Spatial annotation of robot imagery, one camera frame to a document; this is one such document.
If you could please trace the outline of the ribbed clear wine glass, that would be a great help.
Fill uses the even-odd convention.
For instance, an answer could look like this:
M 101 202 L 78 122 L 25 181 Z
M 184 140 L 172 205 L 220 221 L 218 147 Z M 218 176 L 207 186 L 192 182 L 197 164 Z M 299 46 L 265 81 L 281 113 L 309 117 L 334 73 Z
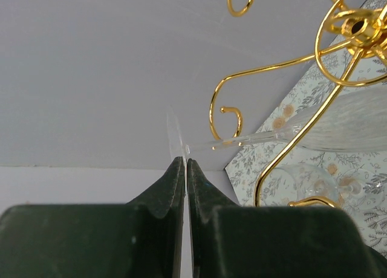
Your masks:
M 172 157 L 187 157 L 201 150 L 244 147 L 269 141 L 289 143 L 317 113 L 320 105 L 305 108 L 279 129 L 241 137 L 186 144 L 173 110 L 167 112 L 167 134 Z M 371 153 L 386 150 L 386 86 L 372 86 L 338 96 L 298 147 L 325 152 Z

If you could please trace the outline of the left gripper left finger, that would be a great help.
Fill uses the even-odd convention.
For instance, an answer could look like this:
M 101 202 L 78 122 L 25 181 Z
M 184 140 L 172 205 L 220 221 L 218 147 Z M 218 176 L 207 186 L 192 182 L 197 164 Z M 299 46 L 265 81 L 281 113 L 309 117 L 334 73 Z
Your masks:
M 185 166 L 126 204 L 16 205 L 1 216 L 2 277 L 178 277 Z

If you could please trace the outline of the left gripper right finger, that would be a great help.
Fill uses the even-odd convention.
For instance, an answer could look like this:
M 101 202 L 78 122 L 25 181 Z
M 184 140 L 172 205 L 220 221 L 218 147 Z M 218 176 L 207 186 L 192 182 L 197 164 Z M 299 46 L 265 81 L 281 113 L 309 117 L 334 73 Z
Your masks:
M 194 277 L 385 277 L 342 210 L 242 207 L 187 161 Z

